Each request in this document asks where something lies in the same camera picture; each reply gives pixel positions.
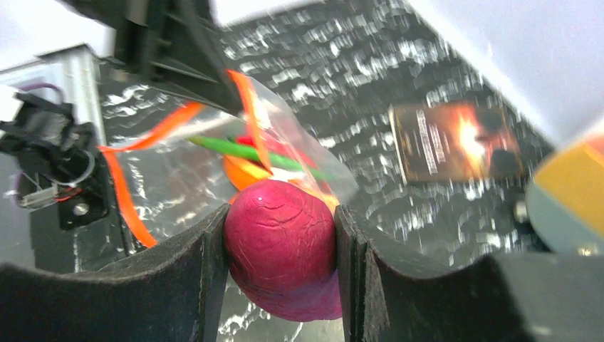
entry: black plastic bracket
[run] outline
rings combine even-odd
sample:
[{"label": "black plastic bracket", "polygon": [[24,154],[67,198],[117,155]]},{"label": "black plastic bracket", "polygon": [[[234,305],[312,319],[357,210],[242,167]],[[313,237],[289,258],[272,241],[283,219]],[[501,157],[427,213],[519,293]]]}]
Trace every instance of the black plastic bracket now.
[{"label": "black plastic bracket", "polygon": [[336,210],[347,342],[601,341],[604,257],[491,254],[457,270]]},{"label": "black plastic bracket", "polygon": [[0,341],[215,342],[227,282],[229,206],[97,272],[0,264]]},{"label": "black plastic bracket", "polygon": [[161,91],[238,114],[208,0],[67,0],[116,30],[115,57]]}]

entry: gray object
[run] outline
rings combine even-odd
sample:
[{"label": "gray object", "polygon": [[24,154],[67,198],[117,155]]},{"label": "gray object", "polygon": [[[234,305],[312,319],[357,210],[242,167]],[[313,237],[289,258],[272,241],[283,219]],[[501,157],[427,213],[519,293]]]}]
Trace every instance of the gray object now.
[{"label": "gray object", "polygon": [[73,213],[76,216],[84,216],[88,213],[89,210],[90,210],[90,206],[86,203],[80,203],[80,204],[76,205],[75,207],[73,207]]},{"label": "gray object", "polygon": [[535,183],[526,189],[526,209],[537,234],[555,252],[587,256],[604,250],[600,235]]},{"label": "gray object", "polygon": [[49,53],[40,57],[45,64],[55,66],[59,86],[67,103],[75,105],[78,124],[92,123],[99,145],[106,145],[103,117],[100,114],[97,89],[97,58],[87,45]]},{"label": "gray object", "polygon": [[514,218],[518,223],[527,223],[529,221],[529,213],[526,209],[526,201],[524,199],[519,200],[514,205]]}]

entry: black plastic part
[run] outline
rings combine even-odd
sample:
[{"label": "black plastic part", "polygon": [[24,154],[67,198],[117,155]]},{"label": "black plastic part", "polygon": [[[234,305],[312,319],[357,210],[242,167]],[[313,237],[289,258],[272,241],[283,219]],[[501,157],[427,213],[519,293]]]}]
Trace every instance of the black plastic part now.
[{"label": "black plastic part", "polygon": [[347,207],[336,218],[347,342],[604,341],[604,257],[492,254],[454,270]]},{"label": "black plastic part", "polygon": [[0,264],[0,341],[215,342],[228,208],[97,272],[57,275]]},{"label": "black plastic part", "polygon": [[73,217],[73,203],[70,201],[55,203],[29,214],[31,246],[37,269],[59,274],[73,273],[76,269],[97,271],[127,256],[130,248],[124,243],[127,241],[125,234],[131,233],[122,229],[122,215],[105,158],[98,159],[95,171],[98,176],[94,177],[103,180],[103,186],[110,190],[102,199],[107,213],[100,219],[94,212],[87,213],[86,219],[93,222],[80,229],[65,230],[65,227],[73,227],[66,225],[66,220]]},{"label": "black plastic part", "polygon": [[[108,172],[98,167],[105,161],[96,148],[93,124],[78,125],[69,103],[56,105],[29,93],[17,93],[16,98],[23,105],[14,121],[0,121],[0,130],[5,132],[0,152],[15,157],[27,178],[61,185],[58,198],[51,198],[58,201],[61,229],[105,217],[113,189],[107,185]],[[78,205],[85,206],[85,213],[76,214]]]},{"label": "black plastic part", "polygon": [[151,86],[233,115],[242,110],[208,0],[66,2],[116,29],[115,57]]}]

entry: black mount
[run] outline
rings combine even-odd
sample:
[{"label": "black mount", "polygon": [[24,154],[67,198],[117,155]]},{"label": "black mount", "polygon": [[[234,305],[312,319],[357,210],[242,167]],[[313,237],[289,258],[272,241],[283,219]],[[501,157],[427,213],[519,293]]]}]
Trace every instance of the black mount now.
[{"label": "black mount", "polygon": [[113,27],[115,57],[150,86],[233,115],[243,108],[207,0],[65,2]]},{"label": "black mount", "polygon": [[346,342],[604,341],[604,256],[495,253],[445,266],[335,211]]},{"label": "black mount", "polygon": [[15,157],[21,169],[17,201],[32,197],[39,207],[57,203],[63,229],[104,217],[109,191],[107,175],[98,167],[104,160],[93,125],[78,125],[69,103],[56,105],[30,93],[14,97],[23,105],[13,121],[0,121],[5,132],[0,153]]}]

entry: orange object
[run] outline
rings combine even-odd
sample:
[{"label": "orange object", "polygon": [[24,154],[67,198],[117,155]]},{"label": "orange object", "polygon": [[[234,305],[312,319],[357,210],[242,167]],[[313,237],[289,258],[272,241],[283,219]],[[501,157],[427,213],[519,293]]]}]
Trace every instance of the orange object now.
[{"label": "orange object", "polygon": [[258,150],[258,157],[260,157],[260,163],[269,173],[271,173],[271,161],[269,159],[269,149],[266,147],[266,142],[262,138],[262,130],[258,126],[258,118],[256,117],[256,111],[254,109],[254,99],[256,93],[253,92],[254,86],[247,76],[237,73],[236,71],[229,70],[229,75],[233,79],[233,82],[237,84],[239,88],[239,94],[244,104],[244,110],[249,115],[248,123],[251,137],[254,139],[254,144]]},{"label": "orange object", "polygon": [[602,138],[589,139],[555,155],[533,177],[535,186],[601,237],[604,182],[599,180],[604,175],[603,148]]},{"label": "orange object", "polygon": [[[272,176],[262,167],[259,167],[248,160],[232,157],[230,155],[224,155],[222,157],[222,165],[225,175],[227,175],[233,186],[235,186],[235,188],[237,188],[239,191],[242,191],[246,187],[258,182],[259,180],[267,180]],[[331,214],[335,212],[335,208],[340,204],[338,199],[333,195],[327,195],[310,190],[301,186],[295,180],[291,180],[290,183],[304,190],[307,194],[322,200],[331,211]]]},{"label": "orange object", "polygon": [[174,129],[183,125],[196,116],[205,105],[199,103],[188,103],[175,112],[168,115],[160,124],[155,126],[145,137],[135,141],[126,147],[113,148],[108,146],[99,146],[99,151],[105,156],[109,172],[113,178],[113,187],[115,188],[115,197],[118,200],[120,213],[132,232],[132,235],[145,247],[150,248],[157,244],[157,240],[149,233],[145,224],[138,217],[138,212],[130,196],[130,190],[124,172],[120,166],[118,158],[115,156],[118,152],[144,150],[149,148],[161,139],[167,137]]}]

